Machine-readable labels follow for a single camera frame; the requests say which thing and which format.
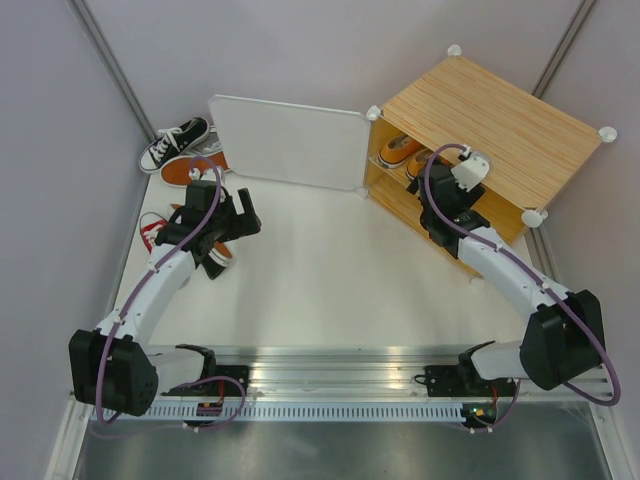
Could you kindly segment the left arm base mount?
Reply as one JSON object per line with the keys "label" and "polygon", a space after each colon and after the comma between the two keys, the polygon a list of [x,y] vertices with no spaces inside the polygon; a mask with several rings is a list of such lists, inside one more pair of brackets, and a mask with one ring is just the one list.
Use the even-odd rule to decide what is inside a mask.
{"label": "left arm base mount", "polygon": [[159,354],[158,393],[162,396],[241,397],[247,389],[250,368],[242,364],[220,364],[215,352],[204,346],[179,344]]}

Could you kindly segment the white cabinet door panel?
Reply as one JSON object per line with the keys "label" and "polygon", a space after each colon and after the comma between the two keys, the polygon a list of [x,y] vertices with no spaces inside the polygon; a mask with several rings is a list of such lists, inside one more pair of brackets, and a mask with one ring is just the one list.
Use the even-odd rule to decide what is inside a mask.
{"label": "white cabinet door panel", "polygon": [[370,121],[361,113],[228,95],[209,109],[239,175],[345,191],[364,183]]}

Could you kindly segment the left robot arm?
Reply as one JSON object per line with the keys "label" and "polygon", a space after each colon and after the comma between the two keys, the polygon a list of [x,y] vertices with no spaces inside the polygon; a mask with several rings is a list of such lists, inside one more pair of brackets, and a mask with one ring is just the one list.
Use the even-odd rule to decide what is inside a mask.
{"label": "left robot arm", "polygon": [[141,416],[157,395],[188,388],[206,396],[218,384],[215,353],[179,344],[166,354],[146,348],[174,295],[207,262],[218,243],[256,235],[261,221],[246,188],[195,180],[154,240],[146,269],[124,303],[68,345],[73,393],[100,413]]}

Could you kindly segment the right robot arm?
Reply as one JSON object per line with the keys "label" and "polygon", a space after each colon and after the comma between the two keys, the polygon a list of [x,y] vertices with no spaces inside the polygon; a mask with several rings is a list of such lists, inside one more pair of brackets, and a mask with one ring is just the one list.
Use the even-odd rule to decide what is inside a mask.
{"label": "right robot arm", "polygon": [[421,170],[409,192],[420,198],[420,224],[430,239],[488,280],[525,320],[519,341],[490,341],[460,354],[459,388],[478,395],[493,380],[528,379],[549,391],[602,364],[604,329],[599,300],[573,292],[523,262],[472,205],[482,186],[460,189],[450,167]]}

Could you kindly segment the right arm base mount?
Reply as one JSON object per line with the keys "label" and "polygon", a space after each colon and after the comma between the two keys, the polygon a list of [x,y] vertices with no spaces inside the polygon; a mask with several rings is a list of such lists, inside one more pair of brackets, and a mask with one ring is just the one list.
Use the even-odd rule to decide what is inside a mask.
{"label": "right arm base mount", "polygon": [[428,365],[412,380],[427,390],[429,398],[512,398],[516,392],[513,380],[481,378],[472,367]]}

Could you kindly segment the red sneaker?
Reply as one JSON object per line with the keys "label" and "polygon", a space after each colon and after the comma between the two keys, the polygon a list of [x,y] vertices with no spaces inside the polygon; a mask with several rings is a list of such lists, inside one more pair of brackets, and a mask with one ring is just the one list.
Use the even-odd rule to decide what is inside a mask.
{"label": "red sneaker", "polygon": [[146,250],[151,253],[159,232],[167,225],[167,219],[156,212],[143,213],[138,222],[138,232]]}

